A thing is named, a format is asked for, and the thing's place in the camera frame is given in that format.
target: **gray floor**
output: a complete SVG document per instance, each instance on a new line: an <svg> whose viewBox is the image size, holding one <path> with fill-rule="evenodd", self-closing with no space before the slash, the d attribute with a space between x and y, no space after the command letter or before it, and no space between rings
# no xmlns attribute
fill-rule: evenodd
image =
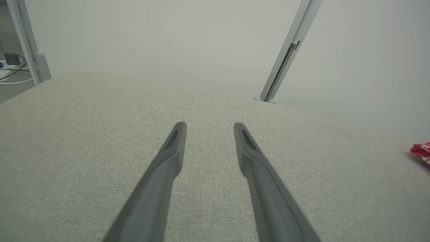
<svg viewBox="0 0 430 242"><path fill-rule="evenodd" d="M19 73L15 74L6 82L12 83L12 82L19 82L19 81L24 81L28 79L31 79L30 72L20 71ZM29 81L22 84L16 84L16 85L0 84L0 103L3 103L32 87L34 87L33 81Z"/></svg>

